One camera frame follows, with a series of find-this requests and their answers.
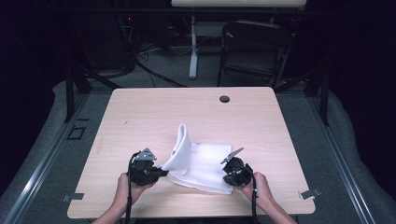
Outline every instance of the folded towel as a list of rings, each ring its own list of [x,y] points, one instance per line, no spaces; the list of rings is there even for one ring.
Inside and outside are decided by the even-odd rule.
[[[180,124],[171,158],[161,168],[169,171],[170,181],[181,186],[231,194],[233,187],[223,180],[225,164],[220,164],[230,152],[230,145],[192,143],[186,125]]]

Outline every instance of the grommet hole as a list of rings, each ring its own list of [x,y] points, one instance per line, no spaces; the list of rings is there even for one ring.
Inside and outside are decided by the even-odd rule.
[[[222,95],[220,96],[220,101],[224,104],[230,102],[230,97],[226,96],[226,95]]]

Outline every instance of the white stand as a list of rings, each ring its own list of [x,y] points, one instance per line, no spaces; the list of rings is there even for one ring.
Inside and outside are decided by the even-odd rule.
[[[195,17],[191,17],[191,62],[190,62],[190,79],[197,78],[197,38],[195,33]]]

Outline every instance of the light wood tabletop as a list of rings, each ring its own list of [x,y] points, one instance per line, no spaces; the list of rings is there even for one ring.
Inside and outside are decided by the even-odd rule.
[[[230,102],[223,103],[221,96]],[[117,180],[129,159],[149,147],[158,160],[169,160],[177,128],[186,124],[194,143],[229,144],[237,157],[267,176],[276,201],[289,214],[315,211],[303,170],[270,88],[155,88],[114,90],[82,171],[67,215],[95,218],[111,205]],[[250,201],[238,190],[231,195],[181,187],[165,177],[145,191],[132,217],[251,216]]]

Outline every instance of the wire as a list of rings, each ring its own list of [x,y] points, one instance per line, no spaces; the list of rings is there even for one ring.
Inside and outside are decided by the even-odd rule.
[[[254,224],[260,224],[258,218],[257,218],[257,212],[256,212],[256,199],[257,199],[257,183],[256,183],[256,178],[254,177],[254,174],[245,166],[239,166],[240,168],[248,171],[251,175],[251,178],[253,179],[253,192],[251,195],[251,214],[253,218],[253,223]]]
[[[162,79],[162,80],[168,82],[168,83],[171,84],[172,86],[175,86],[175,87],[187,87],[187,86],[185,86],[185,85],[183,85],[183,84],[180,84],[180,83],[178,83],[178,82],[175,82],[174,80],[172,80],[172,79],[170,79],[170,78],[168,78],[168,77],[164,77],[164,76],[162,76],[162,75],[160,75],[160,74],[157,74],[157,73],[155,73],[155,72],[149,70],[145,65],[143,65],[143,64],[142,64],[141,62],[139,62],[138,60],[136,60],[136,65],[139,66],[139,67],[141,67],[143,70],[145,70],[146,72],[150,73],[151,75],[153,75],[153,76],[155,76],[155,77],[158,77],[158,78],[160,78],[160,79]]]
[[[128,163],[128,203],[126,205],[126,215],[125,215],[125,223],[129,224],[131,221],[131,209],[132,209],[132,192],[131,192],[131,163],[136,154],[134,154]]]

